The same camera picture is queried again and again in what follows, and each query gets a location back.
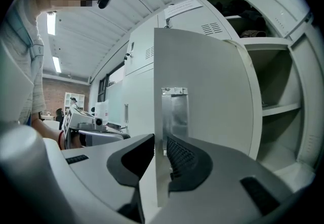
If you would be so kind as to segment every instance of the window frame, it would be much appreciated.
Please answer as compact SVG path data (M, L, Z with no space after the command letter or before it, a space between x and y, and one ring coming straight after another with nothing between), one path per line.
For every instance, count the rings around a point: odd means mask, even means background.
M124 65L125 65L125 62L124 61L121 62L117 67L115 67L108 74L106 74L106 76L102 80L99 81L97 102L105 102L106 101L106 91L107 91L107 87L108 87L108 84L109 84L109 77Z

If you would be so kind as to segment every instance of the red bracelet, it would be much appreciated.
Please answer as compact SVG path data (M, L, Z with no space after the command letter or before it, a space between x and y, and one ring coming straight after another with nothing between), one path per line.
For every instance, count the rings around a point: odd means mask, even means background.
M59 134L59 141L58 141L58 144L59 144L59 148L60 148L60 150L62 150L60 143L61 143L61 137L62 137L63 132L64 132L64 131L61 131L61 133Z

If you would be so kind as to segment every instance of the corrugated white ceiling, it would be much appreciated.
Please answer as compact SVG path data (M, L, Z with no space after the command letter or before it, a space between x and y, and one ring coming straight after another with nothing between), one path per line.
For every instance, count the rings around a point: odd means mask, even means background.
M46 46L44 69L55 72L52 56L58 56L62 73L88 78L126 33L172 1L111 0L103 10L94 6L59 11L55 36L47 34L46 14L39 16L38 29Z

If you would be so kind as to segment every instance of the fluorescent light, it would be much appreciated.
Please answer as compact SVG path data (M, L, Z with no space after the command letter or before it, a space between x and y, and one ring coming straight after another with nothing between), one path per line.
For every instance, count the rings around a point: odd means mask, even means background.
M55 35L55 21L56 21L56 13L52 15L47 14L47 33L51 35Z
M59 58L53 56L53 61L54 61L54 66L55 66L56 72L62 73L61 68L60 68Z

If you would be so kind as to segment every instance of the chair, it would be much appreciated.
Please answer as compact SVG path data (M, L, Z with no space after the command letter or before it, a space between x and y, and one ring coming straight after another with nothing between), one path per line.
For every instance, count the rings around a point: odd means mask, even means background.
M60 127L60 122L58 121L44 120L43 123L52 129L59 129Z

